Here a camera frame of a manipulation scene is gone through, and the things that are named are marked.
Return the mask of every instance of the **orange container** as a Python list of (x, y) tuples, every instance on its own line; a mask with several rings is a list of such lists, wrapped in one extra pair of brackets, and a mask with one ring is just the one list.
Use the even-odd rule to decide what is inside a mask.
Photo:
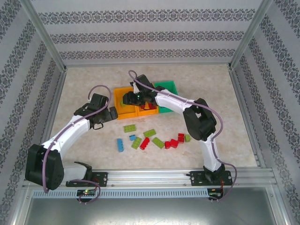
[[(150, 110), (143, 110), (139, 106), (136, 106), (136, 108), (137, 108), (137, 115), (138, 116), (147, 116), (147, 115), (159, 114), (158, 106), (156, 106), (156, 109), (150, 109)], [(146, 102), (145, 109), (149, 109), (149, 105), (148, 105), (147, 102)]]
[(132, 117), (137, 117), (137, 106), (126, 105), (125, 107), (121, 106), (121, 100), (123, 99), (124, 94), (129, 91), (133, 91), (132, 87), (127, 88), (116, 88), (113, 90), (114, 95), (114, 106), (117, 109), (118, 120), (128, 119)]

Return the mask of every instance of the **lime green lego brick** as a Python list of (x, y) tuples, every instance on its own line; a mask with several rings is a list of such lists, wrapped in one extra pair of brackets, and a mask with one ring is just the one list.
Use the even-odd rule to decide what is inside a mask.
[(162, 149), (165, 146), (165, 144), (161, 140), (159, 140), (157, 137), (154, 138), (152, 140), (152, 142), (155, 143), (156, 146), (158, 146), (160, 149)]
[(148, 131), (144, 132), (144, 136), (145, 136), (145, 137), (151, 137), (151, 136), (153, 136), (153, 135), (156, 135), (156, 132), (155, 132), (154, 129), (148, 130)]
[(184, 135), (184, 140), (185, 140), (186, 142), (190, 142), (191, 136), (190, 136), (190, 135)]
[(120, 101), (121, 107), (125, 107), (126, 105), (123, 103), (123, 99)]
[(136, 137), (136, 139), (133, 141), (131, 147), (134, 149), (137, 149), (141, 143), (142, 139), (140, 137)]
[(135, 124), (124, 126), (125, 133), (132, 132), (132, 131), (136, 131)]

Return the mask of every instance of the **aluminum frame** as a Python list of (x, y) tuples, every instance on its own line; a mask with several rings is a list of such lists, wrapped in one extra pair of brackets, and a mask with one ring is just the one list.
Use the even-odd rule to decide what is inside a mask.
[[(199, 168), (174, 169), (174, 170), (95, 170), (97, 172), (108, 172), (107, 187), (102, 190), (110, 192), (120, 192), (130, 189), (135, 190), (196, 190), (199, 188), (211, 188), (212, 186), (193, 187), (188, 174), (192, 170)], [(238, 177), (234, 188), (265, 188), (269, 197), (269, 202), (273, 210), (273, 216), (277, 224), (291, 224), (283, 205), (277, 182), (272, 169), (259, 167), (238, 167)], [(57, 190), (85, 189), (86, 187), (66, 187), (61, 185)], [(29, 210), (33, 193), (43, 188), (39, 185), (24, 181), (21, 196), (17, 203), (17, 208), (13, 216), (12, 225), (23, 225)]]

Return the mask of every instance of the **blue lego brick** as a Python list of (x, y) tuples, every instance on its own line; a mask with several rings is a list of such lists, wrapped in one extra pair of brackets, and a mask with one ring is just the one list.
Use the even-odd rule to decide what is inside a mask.
[(119, 152), (123, 152), (124, 151), (124, 147), (123, 147), (123, 140), (118, 138), (117, 139), (117, 144), (118, 144), (118, 151)]
[(130, 136), (129, 136), (129, 139), (130, 139), (131, 141), (134, 141), (134, 140), (136, 139), (136, 136), (135, 136), (135, 135), (130, 135)]

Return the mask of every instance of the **cable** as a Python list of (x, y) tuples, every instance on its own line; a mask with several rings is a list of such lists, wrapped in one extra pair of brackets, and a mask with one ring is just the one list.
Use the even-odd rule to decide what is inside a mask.
[(73, 181), (73, 182), (85, 182), (85, 183), (94, 184), (94, 185), (96, 185), (95, 191), (97, 190), (97, 188), (99, 188), (99, 193), (98, 193), (98, 195), (97, 195), (95, 198), (93, 198), (92, 200), (90, 200), (89, 202), (82, 202), (82, 201), (81, 201), (81, 197), (82, 197), (83, 195), (80, 195), (80, 196), (79, 196), (79, 203), (80, 203), (80, 204), (85, 204), (85, 205), (86, 205), (86, 204), (90, 204), (90, 203), (96, 201), (96, 200), (99, 198), (100, 192), (101, 192), (101, 188), (100, 188), (100, 185), (97, 184), (96, 182), (93, 182), (93, 181), (90, 181), (90, 180), (72, 180), (72, 181)]
[(88, 114), (88, 115), (86, 115), (86, 116), (83, 116), (83, 117), (81, 117), (81, 118), (79, 118), (79, 119), (77, 119), (77, 120), (75, 120), (74, 121), (74, 123), (71, 123), (71, 124), (69, 124), (68, 126), (66, 126), (60, 133), (58, 133), (58, 135), (56, 136), (56, 138), (53, 140), (53, 142), (50, 144), (50, 146), (48, 147), (48, 149), (47, 149), (47, 151), (46, 151), (46, 153), (45, 153), (45, 156), (44, 156), (44, 160), (43, 160), (43, 168), (42, 168), (42, 181), (43, 181), (43, 189), (44, 189), (44, 192), (45, 193), (48, 193), (48, 191), (49, 191), (49, 189), (47, 189), (47, 186), (46, 186), (46, 163), (47, 163), (47, 157), (48, 157), (48, 154), (49, 154), (49, 152), (50, 152), (50, 150), (51, 150), (51, 148), (55, 145), (55, 142), (70, 128), (70, 127), (72, 127), (72, 126), (74, 126), (74, 124), (76, 124), (76, 123), (78, 123), (79, 121), (81, 121), (81, 120), (83, 120), (83, 119), (86, 119), (86, 118), (88, 118), (88, 117), (90, 117), (90, 116), (93, 116), (93, 115), (95, 115), (95, 114), (97, 114), (97, 113), (99, 113), (99, 112), (101, 112), (102, 110), (104, 110), (104, 109), (106, 109), (107, 107), (108, 107), (108, 105), (109, 105), (109, 103), (111, 102), (111, 99), (112, 99), (112, 92), (111, 92), (111, 90), (107, 87), (107, 86), (105, 86), (105, 85), (96, 85), (95, 87), (93, 87), (91, 90), (90, 90), (90, 92), (89, 92), (89, 94), (88, 94), (88, 99), (90, 99), (90, 94), (91, 94), (91, 92), (95, 89), (95, 88), (97, 88), (97, 87), (103, 87), (103, 88), (106, 88), (107, 90), (108, 90), (108, 92), (109, 92), (109, 98), (108, 98), (108, 101), (107, 101), (107, 103), (101, 108), (101, 109), (99, 109), (99, 110), (97, 110), (97, 111), (95, 111), (95, 112), (92, 112), (92, 113), (90, 113), (90, 114)]
[(217, 156), (217, 154), (216, 154), (216, 150), (215, 150), (215, 146), (214, 146), (213, 141), (214, 141), (214, 139), (215, 139), (216, 137), (218, 137), (218, 136), (220, 135), (220, 133), (221, 133), (222, 130), (223, 130), (223, 126), (224, 126), (224, 125), (223, 125), (223, 120), (222, 120), (221, 116), (220, 116), (216, 111), (214, 111), (213, 109), (211, 109), (211, 108), (209, 108), (209, 107), (207, 107), (207, 106), (205, 106), (205, 105), (201, 105), (201, 104), (198, 104), (198, 103), (195, 103), (195, 102), (188, 102), (188, 101), (185, 102), (184, 100), (182, 100), (182, 99), (181, 99), (180, 97), (178, 97), (178, 96), (175, 96), (175, 95), (172, 95), (172, 94), (166, 94), (166, 93), (164, 93), (164, 92), (162, 92), (162, 91), (159, 91), (159, 90), (156, 90), (156, 89), (154, 89), (154, 88), (148, 87), (147, 85), (145, 85), (145, 84), (139, 82), (137, 79), (135, 79), (135, 78), (131, 75), (131, 73), (134, 73), (134, 74), (135, 74), (135, 77), (137, 77), (137, 73), (136, 73), (134, 70), (129, 70), (129, 71), (128, 71), (129, 76), (130, 76), (136, 83), (138, 83), (139, 85), (141, 85), (141, 86), (143, 86), (143, 87), (145, 87), (145, 88), (148, 88), (148, 89), (150, 89), (150, 90), (152, 90), (152, 91), (155, 91), (155, 92), (157, 92), (157, 93), (160, 93), (160, 94), (162, 94), (162, 95), (171, 96), (171, 97), (173, 97), (173, 98), (175, 98), (175, 99), (177, 99), (177, 100), (179, 100), (179, 101), (181, 101), (181, 102), (184, 102), (185, 104), (195, 105), (195, 106), (198, 106), (198, 107), (207, 109), (207, 110), (211, 111), (212, 113), (214, 113), (214, 114), (217, 116), (217, 118), (218, 118), (219, 121), (220, 121), (221, 127), (220, 127), (220, 130), (219, 130), (219, 131), (211, 138), (212, 152), (213, 152), (213, 154), (214, 154), (214, 156), (215, 156), (215, 158), (216, 158), (216, 160), (217, 160), (218, 162), (220, 162), (220, 163), (222, 163), (222, 164), (224, 164), (224, 165), (229, 165), (229, 166), (231, 166), (231, 167), (234, 169), (234, 171), (235, 171), (235, 176), (234, 176), (234, 180), (233, 180), (233, 182), (232, 182), (232, 185), (230, 186), (228, 192), (227, 192), (221, 199), (219, 199), (219, 201), (223, 200), (223, 199), (231, 192), (231, 190), (232, 190), (232, 188), (233, 188), (233, 186), (234, 186), (234, 184), (235, 184), (235, 182), (236, 182), (236, 179), (237, 179), (237, 177), (238, 177), (238, 171), (237, 171), (237, 169), (236, 169), (236, 167), (235, 167), (234, 165), (232, 165), (232, 164), (230, 164), (230, 163), (225, 163), (225, 162), (223, 162), (222, 160), (220, 160), (220, 159), (218, 158), (218, 156)]

